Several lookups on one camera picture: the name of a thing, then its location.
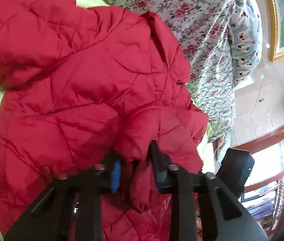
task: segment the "pillow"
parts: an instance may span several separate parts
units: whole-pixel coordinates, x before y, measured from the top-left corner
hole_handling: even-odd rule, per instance
[[[255,0],[235,0],[229,22],[234,86],[258,66],[262,52],[262,26]]]

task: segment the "floral bedsheet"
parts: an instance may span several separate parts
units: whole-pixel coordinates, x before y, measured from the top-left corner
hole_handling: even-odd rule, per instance
[[[209,141],[233,126],[233,67],[227,25],[234,0],[104,0],[137,14],[156,12],[171,28],[191,65],[187,87],[209,115]]]

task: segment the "black device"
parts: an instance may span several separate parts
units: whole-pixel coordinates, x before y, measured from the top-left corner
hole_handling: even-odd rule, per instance
[[[244,192],[244,185],[254,164],[255,160],[249,151],[229,148],[221,162],[217,177],[239,198]]]
[[[228,164],[230,153],[221,167]],[[241,164],[251,164],[245,161],[245,156],[250,160],[250,155],[239,155],[243,159]],[[199,194],[203,241],[268,240],[260,225],[217,176],[192,174],[172,164],[168,155],[159,152],[156,141],[149,146],[148,158],[152,161],[157,189],[162,194],[172,194],[170,241],[196,241],[195,192]],[[71,222],[75,212],[74,240],[102,241],[100,198],[114,188],[116,160],[116,155],[108,154],[98,167],[65,180],[54,180],[13,224],[4,241],[67,241],[74,227]],[[248,175],[241,173],[230,171],[229,175],[240,178]]]

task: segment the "gold frame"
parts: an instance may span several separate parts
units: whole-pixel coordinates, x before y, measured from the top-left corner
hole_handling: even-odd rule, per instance
[[[280,59],[284,59],[284,50],[279,51],[278,49],[278,15],[277,15],[277,4],[276,0],[267,0],[267,7],[269,11],[269,21],[270,21],[270,50],[269,50],[269,61],[275,62]]]

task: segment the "red puffer jacket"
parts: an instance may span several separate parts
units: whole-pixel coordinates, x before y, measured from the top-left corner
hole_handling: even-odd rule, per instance
[[[202,167],[208,117],[184,86],[189,64],[157,15],[75,4],[0,0],[0,230],[53,177],[114,147],[127,165],[120,194],[103,199],[106,240],[167,240],[170,196],[157,193],[146,153],[156,139],[174,163]]]

